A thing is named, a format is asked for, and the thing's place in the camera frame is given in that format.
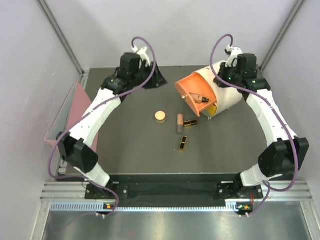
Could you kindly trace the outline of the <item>white round drawer organizer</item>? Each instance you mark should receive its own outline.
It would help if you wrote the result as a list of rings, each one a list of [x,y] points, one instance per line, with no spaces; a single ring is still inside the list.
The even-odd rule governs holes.
[[[242,95],[232,87],[218,87],[218,84],[214,82],[216,76],[214,75],[210,66],[206,66],[201,68],[200,70],[194,71],[191,74],[193,77],[196,77],[197,80],[205,81],[212,88],[212,92],[215,94],[216,103],[213,105],[217,106],[216,115],[230,109],[234,105],[238,104],[240,100],[243,98]],[[213,117],[209,117],[207,111],[203,110],[201,113],[208,117],[211,120]]]

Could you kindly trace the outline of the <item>orange drawer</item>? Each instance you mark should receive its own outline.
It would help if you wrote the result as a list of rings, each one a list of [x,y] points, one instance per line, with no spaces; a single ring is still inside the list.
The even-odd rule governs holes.
[[[174,84],[174,87],[198,117],[203,110],[217,102],[215,93],[212,92],[211,86],[204,80],[199,80],[192,76],[192,74],[177,81]],[[197,104],[192,99],[190,93],[202,95],[203,97],[208,98],[209,102]]]

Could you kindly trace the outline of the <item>yellow drawer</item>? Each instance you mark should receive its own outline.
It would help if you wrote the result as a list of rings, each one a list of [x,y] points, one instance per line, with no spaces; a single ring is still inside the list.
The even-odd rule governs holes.
[[[212,118],[216,115],[216,112],[217,112],[217,106],[212,104],[211,106],[209,106],[207,109],[206,109],[206,112],[207,112],[207,115],[209,118]]]

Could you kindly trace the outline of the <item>peach bottle black cap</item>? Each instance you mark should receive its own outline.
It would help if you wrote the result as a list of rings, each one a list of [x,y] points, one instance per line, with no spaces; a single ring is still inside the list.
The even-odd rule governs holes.
[[[207,103],[209,102],[209,98],[206,98],[200,94],[196,94],[196,93],[190,93],[190,96],[192,97],[192,99],[194,100],[194,102],[196,104],[202,104],[202,103]]]

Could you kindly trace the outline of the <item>peach tube grey cap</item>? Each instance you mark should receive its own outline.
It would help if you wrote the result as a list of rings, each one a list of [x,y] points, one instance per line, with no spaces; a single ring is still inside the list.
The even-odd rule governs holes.
[[[183,134],[184,132],[184,115],[179,113],[177,115],[177,125],[176,125],[176,133]]]

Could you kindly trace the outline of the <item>black gold lipstick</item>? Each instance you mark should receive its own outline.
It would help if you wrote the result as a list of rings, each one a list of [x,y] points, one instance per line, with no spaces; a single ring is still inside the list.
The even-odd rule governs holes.
[[[188,120],[188,121],[184,121],[184,122],[183,122],[183,126],[184,126],[185,128],[187,128],[187,127],[192,127],[192,126],[196,126],[196,125],[198,125],[198,121],[197,121],[196,119],[194,119],[194,120]]]
[[[183,151],[185,149],[187,139],[188,139],[187,136],[182,136],[180,144],[179,144],[179,148],[178,148],[180,151]]]

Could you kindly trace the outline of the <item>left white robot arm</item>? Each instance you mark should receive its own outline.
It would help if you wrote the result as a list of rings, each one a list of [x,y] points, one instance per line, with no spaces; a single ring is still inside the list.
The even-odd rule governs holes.
[[[113,194],[114,187],[109,183],[111,178],[98,163],[99,157],[92,149],[96,135],[127,95],[140,88],[155,89],[167,83],[147,51],[147,47],[133,47],[132,52],[124,53],[120,58],[120,66],[103,81],[80,121],[57,136],[61,158],[87,180],[97,184],[97,194],[105,199]]]

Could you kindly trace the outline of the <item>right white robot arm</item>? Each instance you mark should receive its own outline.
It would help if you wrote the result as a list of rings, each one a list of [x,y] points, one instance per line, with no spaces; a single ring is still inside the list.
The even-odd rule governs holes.
[[[258,76],[257,57],[240,48],[227,47],[227,61],[220,64],[214,82],[220,88],[235,88],[253,110],[266,138],[267,148],[258,163],[238,173],[233,192],[245,198],[252,187],[284,175],[292,174],[295,182],[309,149],[309,142],[288,126],[273,98],[271,86]]]

